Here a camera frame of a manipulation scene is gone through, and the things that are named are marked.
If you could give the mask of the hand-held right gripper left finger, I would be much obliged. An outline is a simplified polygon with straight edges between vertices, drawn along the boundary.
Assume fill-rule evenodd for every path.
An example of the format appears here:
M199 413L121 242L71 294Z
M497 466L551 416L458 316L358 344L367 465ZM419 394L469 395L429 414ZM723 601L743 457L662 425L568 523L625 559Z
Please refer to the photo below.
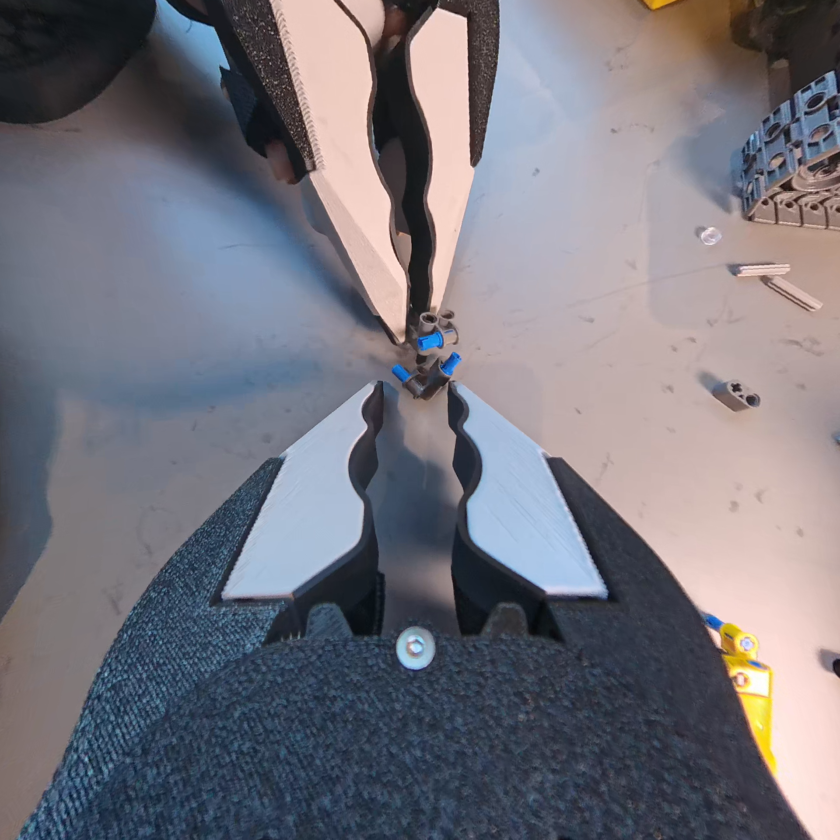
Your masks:
M280 456L222 586L224 603L278 602L270 638L305 630L333 603L353 634L382 631L384 577L371 502L383 382L363 386Z

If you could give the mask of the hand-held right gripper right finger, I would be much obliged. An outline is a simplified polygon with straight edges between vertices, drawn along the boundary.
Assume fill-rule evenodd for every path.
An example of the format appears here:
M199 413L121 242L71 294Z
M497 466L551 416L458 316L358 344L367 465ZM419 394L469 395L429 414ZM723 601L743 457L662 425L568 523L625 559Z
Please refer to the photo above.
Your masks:
M462 489L451 556L460 632L480 634L502 603L540 634L553 602L607 601L544 449L459 382L448 384L448 424Z

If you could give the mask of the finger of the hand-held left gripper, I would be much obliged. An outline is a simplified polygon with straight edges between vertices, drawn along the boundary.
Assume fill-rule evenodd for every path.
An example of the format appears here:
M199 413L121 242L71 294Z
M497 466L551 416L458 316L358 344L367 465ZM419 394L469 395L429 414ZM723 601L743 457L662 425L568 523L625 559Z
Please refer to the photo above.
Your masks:
M280 44L311 146L302 194L389 339L406 339L408 280L395 210L373 144L380 1L273 1Z
M415 312L438 309L474 179L470 160L467 18L435 6L406 41L407 124L403 211Z

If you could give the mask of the grey two-hole connector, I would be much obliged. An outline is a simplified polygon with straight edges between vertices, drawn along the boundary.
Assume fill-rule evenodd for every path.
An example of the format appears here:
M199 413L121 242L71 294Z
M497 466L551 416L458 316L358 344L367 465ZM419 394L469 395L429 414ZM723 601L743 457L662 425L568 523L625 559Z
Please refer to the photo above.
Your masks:
M720 381L711 389L711 394L736 413L753 410L761 405L760 395L740 381Z
M429 401L446 387L455 370L451 366L447 367L447 362L448 359L442 360L438 356L417 368L417 381L422 386L418 399Z

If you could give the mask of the grey bent beam assembly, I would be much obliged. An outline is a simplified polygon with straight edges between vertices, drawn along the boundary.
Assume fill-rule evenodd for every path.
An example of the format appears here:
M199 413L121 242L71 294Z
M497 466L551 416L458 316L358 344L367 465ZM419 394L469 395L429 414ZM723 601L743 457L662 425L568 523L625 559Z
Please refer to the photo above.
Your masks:
M406 337L421 359L459 342L455 313L450 309L426 311L408 325Z

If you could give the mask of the person's left forearm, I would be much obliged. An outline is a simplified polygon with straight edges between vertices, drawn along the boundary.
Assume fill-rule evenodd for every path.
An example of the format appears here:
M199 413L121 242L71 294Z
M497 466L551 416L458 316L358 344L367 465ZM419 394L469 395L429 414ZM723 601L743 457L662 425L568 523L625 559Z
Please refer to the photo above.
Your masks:
M2 1L1 122L62 119L89 104L150 33L155 1Z

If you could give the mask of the grey desk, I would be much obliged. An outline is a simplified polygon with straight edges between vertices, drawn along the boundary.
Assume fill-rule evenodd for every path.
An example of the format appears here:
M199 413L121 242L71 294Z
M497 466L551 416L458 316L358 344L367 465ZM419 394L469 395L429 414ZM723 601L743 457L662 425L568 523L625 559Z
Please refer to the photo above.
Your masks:
M775 672L779 784L838 838L838 234L740 218L771 110L733 5L503 2L447 304L461 380L574 470ZM2 838L126 615L267 459L385 383L384 630L455 635L445 395L395 348L300 190L243 142L215 35L162 3L69 117L2 126ZM701 228L721 242L704 246ZM808 312L728 264L789 264ZM733 412L711 394L761 397Z

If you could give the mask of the person's left hand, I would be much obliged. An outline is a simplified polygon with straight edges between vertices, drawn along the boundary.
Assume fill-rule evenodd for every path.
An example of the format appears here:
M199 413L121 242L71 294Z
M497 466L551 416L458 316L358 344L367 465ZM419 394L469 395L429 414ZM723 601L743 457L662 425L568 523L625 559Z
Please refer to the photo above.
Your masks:
M306 162L294 143L274 139L266 142L265 152L269 168L278 182L295 185L308 174Z

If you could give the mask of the yellow tracked brick bulldozer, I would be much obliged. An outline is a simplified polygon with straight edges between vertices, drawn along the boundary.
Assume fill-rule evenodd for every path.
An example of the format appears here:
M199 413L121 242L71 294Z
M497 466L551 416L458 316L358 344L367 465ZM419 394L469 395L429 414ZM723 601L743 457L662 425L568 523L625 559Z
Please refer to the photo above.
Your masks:
M742 217L837 232L839 2L743 2L732 36L768 60L772 104L734 170Z

